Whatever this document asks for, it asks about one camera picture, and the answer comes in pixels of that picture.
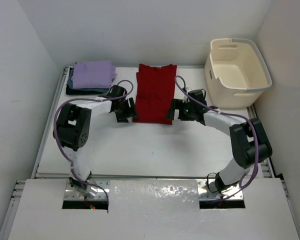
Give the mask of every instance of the white wall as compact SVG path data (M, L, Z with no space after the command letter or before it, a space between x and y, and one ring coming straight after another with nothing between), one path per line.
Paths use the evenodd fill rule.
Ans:
M16 0L0 0L0 227L29 178L59 72Z
M59 68L203 65L210 41L254 39L271 0L19 0Z
M300 0L273 0L257 37L273 87L256 102L300 231Z

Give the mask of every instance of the white platform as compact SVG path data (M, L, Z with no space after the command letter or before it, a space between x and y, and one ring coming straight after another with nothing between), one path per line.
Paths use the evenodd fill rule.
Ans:
M137 71L136 67L117 67L114 82L131 80L134 99L138 87ZM178 68L177 74L184 77L188 87L207 89L203 68ZM66 82L67 78L58 93L58 106L73 98L65 93ZM128 83L122 85L130 89ZM176 88L174 97L181 99L184 96ZM206 100L212 105L208 92ZM248 117L246 108L225 112ZM68 175L70 172L69 163L60 154L52 131L50 127L37 177ZM79 158L88 162L93 175L192 178L222 170L232 158L232 150L228 136L197 122L175 120L173 125L117 123L115 114L110 113L92 119L89 139L80 149Z
M243 192L246 208L205 210L194 180L114 180L109 214L61 209L65 186L65 179L27 180L9 240L299 239L278 178L255 179Z

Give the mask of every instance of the plastic basket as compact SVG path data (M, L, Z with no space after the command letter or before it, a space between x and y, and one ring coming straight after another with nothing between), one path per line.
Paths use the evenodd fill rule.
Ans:
M272 85L266 63L253 41L215 39L210 46L204 73L216 107L248 107Z

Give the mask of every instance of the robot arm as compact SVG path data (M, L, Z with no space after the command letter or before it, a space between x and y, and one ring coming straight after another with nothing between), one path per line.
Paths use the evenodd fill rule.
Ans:
M138 118L133 98L118 99L125 94L127 94L125 88L114 85L106 95L95 98L98 102L88 101L77 105L68 103L62 107L58 115L56 129L60 144L64 152L73 159L74 172L82 181L86 181L91 172L84 161L78 161L77 153L88 140L91 118L112 112L115 113L119 123L128 123L130 117ZM78 188L86 187L72 174L69 180Z
M192 98L207 105L206 94L202 90L184 89ZM230 136L233 159L216 174L215 181L209 185L212 192L223 190L236 185L241 177L249 172L255 163L255 143L249 141L252 131L247 122L240 117L226 116L200 106L189 98L173 99L167 118L174 120L175 109L179 110L178 119L181 121L197 121L204 126L213 127ZM258 162L272 155L269 143L261 121L257 118L250 120L254 126L258 140Z

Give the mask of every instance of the wire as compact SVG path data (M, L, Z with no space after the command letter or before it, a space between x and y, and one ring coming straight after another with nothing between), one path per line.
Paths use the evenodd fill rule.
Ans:
M217 190L217 191L211 191L211 190L210 190L210 187L209 187L209 176L210 176L211 174L217 175L215 172L210 172L210 173L206 176L206 187L208 188L208 190L210 191L210 193L214 194L214 193L218 192L218 190Z
M201 91L204 91L204 94L203 94L203 99L206 99L206 96L207 96L207 91L203 88L200 89Z
M253 140L254 140L254 147L255 147L255 154L254 154L254 168L253 168L253 172L252 172L251 177L249 178L248 182L247 182L245 185L242 186L242 182L243 182L243 180L244 180L244 178L245 178L245 176L246 176L246 174L244 174L244 175L241 177L240 181L239 181L239 186L241 186L239 191L237 191L236 193L234 193L234 194L232 194L232 195L229 195L229 196L227 196L227 197L225 197L225 198L223 198L223 199L218 199L218 200L212 200L212 201L209 201L209 203L218 203L218 202L221 202L221 201L230 199L230 198L232 198L234 195L236 195L237 193L239 193L240 191L242 191L242 190L244 190L246 187L248 187L248 186L251 184L251 182L256 178L256 176L257 176L257 174L258 174L258 170L259 170L259 168L258 168L258 163L259 163L259 145L258 145L258 138L257 138L257 133L256 133L256 130L255 130L255 127L254 127L253 123L250 121L250 119L247 118L247 117L245 117L245 116L242 116L242 115L239 115L239 114L233 114L233 113L221 112L221 111L218 111L218 110L216 110L216 109L214 109L214 108L212 108L212 107L209 107L209 106L203 104L202 102L200 102L200 101L194 99L194 98L191 97L188 93L186 93L186 92L183 90L183 88L179 85L179 83L178 83L178 81L177 81L178 78L180 78L180 79L183 81L184 84L185 84L186 81L184 80L184 78L183 78L182 76L176 75L176 76L174 77L174 82L175 82L176 86L177 86L177 87L180 89L180 91L183 92L183 94L186 95L190 100L194 101L196 104L199 104L200 106L202 106L202 107L204 107L204 108L206 108L206 109L208 109L208 110L210 110L210 111L213 111L213 112L215 112L215 113L218 113L218 114L221 114L221 115L224 115L224 116L231 116L231 117L242 118L242 119L244 119L244 120L247 122L247 124L248 124L248 125L250 126L250 128L251 128L252 135L253 135Z
M73 99L70 99L70 100L67 100L65 101L64 103L62 103L58 108L57 110L55 111L55 114L54 114L54 118L53 118L53 135L54 135L54 138L55 138L55 141L56 141L56 144L61 152L61 154L64 156L65 159L67 159L69 162L70 162L70 169L71 169L71 173L72 175L76 178L76 180L81 183L81 184L84 184L86 186L92 186L92 187L96 187L98 189L101 189L105 196L106 196L106 201L107 201L107 204L109 205L109 196L107 194L107 192L99 185L97 185L96 183L91 183L91 182L88 182L88 181L84 181L82 180L78 175L77 173L75 172L75 169L74 169L74 161L69 158L67 156L67 154L65 153L65 151L63 150L63 147L61 146L61 143L60 143L60 139L59 139L59 136L58 136L58 131L57 131L57 119L58 119L58 115L61 111L61 109L68 103L71 103L71 102L74 102L74 101L89 101L89 102L96 102L96 103L101 103L101 102L106 102L106 101L114 101L114 100L119 100L119 99L123 99L125 97L127 97L129 94L132 93L132 91L134 90L134 85L131 81L129 80L121 80L118 85L122 82L128 82L130 85L131 85L131 90L122 95L122 96L117 96L117 97L111 97L111 98L106 98L106 99L90 99L90 98L83 98L83 97L79 97L79 98L73 98Z
M85 205L87 205L88 207L91 206L89 203L87 203L87 197L86 197L86 196L84 197L84 203L85 203Z

